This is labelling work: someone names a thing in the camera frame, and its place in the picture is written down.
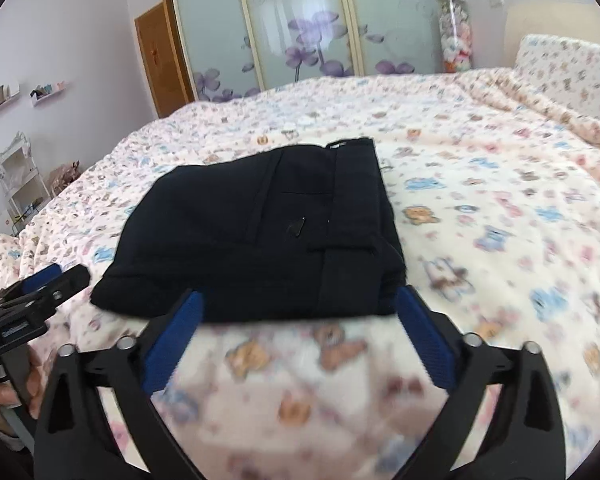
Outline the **left hand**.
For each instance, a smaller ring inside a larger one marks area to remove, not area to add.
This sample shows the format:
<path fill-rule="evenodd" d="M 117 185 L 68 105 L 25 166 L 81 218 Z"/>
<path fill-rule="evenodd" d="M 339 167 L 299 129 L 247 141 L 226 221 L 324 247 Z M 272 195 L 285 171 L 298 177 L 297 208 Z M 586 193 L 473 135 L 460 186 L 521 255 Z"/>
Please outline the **left hand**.
<path fill-rule="evenodd" d="M 31 348 L 29 350 L 30 374 L 27 379 L 27 390 L 31 396 L 28 403 L 29 413 L 34 419 L 38 419 L 44 394 L 41 375 L 41 361 Z M 0 382 L 0 407 L 11 406 L 19 402 L 16 390 L 6 382 Z"/>

